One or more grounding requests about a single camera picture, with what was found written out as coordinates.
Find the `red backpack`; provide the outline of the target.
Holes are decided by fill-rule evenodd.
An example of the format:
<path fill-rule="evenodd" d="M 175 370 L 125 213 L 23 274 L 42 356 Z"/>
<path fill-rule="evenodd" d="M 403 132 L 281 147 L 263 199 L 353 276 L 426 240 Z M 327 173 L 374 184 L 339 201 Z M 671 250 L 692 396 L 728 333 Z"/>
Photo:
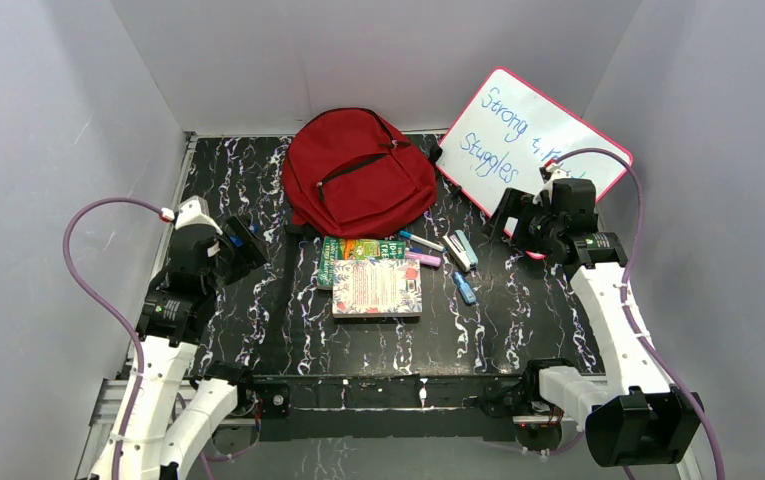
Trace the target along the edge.
<path fill-rule="evenodd" d="M 366 108 L 336 108 L 310 120 L 290 142 L 281 185 L 294 232 L 346 239 L 393 235 L 437 200 L 434 164 Z"/>

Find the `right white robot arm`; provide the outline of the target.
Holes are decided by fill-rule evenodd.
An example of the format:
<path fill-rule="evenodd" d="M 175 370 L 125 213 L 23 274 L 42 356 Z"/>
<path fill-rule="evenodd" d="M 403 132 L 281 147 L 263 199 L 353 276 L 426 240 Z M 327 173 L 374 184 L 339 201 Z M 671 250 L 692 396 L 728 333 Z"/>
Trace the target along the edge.
<path fill-rule="evenodd" d="M 628 257 L 615 233 L 599 229 L 595 197 L 583 179 L 551 180 L 537 195 L 508 188 L 484 228 L 495 239 L 515 219 L 512 244 L 562 266 L 605 367 L 599 387 L 567 360 L 531 361 L 522 403 L 535 414 L 556 406 L 577 421 L 602 467 L 676 464 L 700 426 L 702 404 L 645 349 L 649 334 L 624 277 Z"/>

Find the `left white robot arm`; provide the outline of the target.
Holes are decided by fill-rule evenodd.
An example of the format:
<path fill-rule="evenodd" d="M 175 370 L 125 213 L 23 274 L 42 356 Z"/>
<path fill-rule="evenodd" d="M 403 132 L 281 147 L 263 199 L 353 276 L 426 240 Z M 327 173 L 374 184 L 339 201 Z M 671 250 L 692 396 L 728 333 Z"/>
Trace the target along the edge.
<path fill-rule="evenodd" d="M 244 368 L 217 363 L 177 413 L 177 396 L 220 289 L 265 265 L 266 245 L 244 216 L 222 225 L 177 220 L 170 258 L 148 286 L 136 333 L 142 353 L 91 479 L 184 479 L 221 420 L 252 411 Z"/>

